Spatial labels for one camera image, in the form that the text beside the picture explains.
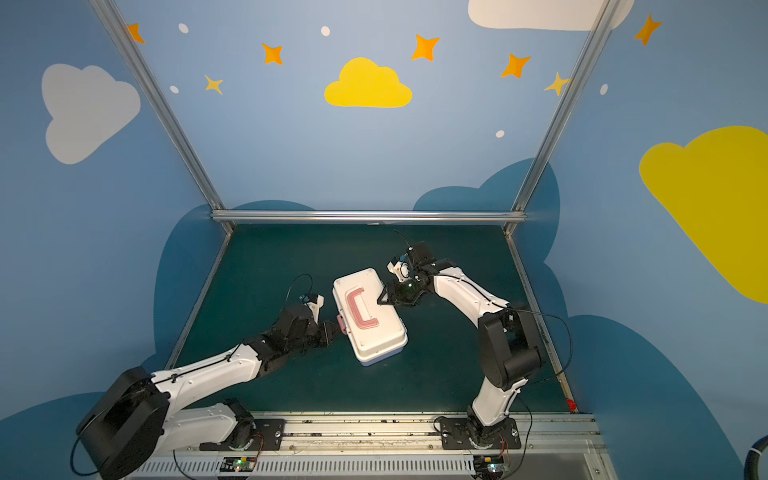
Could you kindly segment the white blue tool box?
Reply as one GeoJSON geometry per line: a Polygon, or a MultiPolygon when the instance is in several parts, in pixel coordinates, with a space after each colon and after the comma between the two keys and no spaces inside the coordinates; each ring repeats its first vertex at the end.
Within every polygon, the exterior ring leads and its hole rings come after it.
{"type": "Polygon", "coordinates": [[[383,292],[384,284],[372,268],[333,282],[337,321],[363,366],[400,353],[408,342],[406,327],[395,307],[378,303],[383,292]]]}

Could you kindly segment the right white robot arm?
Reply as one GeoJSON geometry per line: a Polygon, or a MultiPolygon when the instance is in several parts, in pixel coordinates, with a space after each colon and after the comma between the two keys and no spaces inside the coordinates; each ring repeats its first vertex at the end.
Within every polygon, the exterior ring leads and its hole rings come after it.
{"type": "Polygon", "coordinates": [[[476,327],[484,380],[469,420],[477,429],[501,424],[546,359],[534,315],[481,287],[452,260],[436,258],[423,242],[393,257],[387,270],[394,279],[385,284],[379,304],[413,307],[424,295],[435,294],[476,327]]]}

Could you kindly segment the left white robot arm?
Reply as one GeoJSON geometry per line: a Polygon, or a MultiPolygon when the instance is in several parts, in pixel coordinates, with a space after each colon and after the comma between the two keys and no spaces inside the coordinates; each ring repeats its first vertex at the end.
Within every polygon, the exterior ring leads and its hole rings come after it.
{"type": "Polygon", "coordinates": [[[153,455],[186,447],[264,448],[264,434],[238,400],[195,404],[275,372],[300,353],[330,346],[342,328],[335,320],[321,321],[321,307],[320,298],[285,307],[266,331],[186,366],[124,371],[76,427],[76,446],[102,479],[122,479],[153,455]]]}

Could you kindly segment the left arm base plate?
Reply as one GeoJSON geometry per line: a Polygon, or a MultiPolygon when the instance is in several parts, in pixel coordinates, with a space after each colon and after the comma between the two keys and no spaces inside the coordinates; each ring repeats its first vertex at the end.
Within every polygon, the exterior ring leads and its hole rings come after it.
{"type": "Polygon", "coordinates": [[[200,451],[278,451],[286,422],[283,419],[257,418],[239,421],[227,438],[219,443],[205,442],[200,451]]]}

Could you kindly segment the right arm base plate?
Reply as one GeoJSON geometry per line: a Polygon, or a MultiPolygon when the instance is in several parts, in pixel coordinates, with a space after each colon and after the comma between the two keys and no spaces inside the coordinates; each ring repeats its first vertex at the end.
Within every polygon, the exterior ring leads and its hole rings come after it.
{"type": "Polygon", "coordinates": [[[518,450],[522,448],[517,424],[507,417],[493,426],[484,426],[474,417],[438,416],[433,428],[444,450],[518,450]]]}

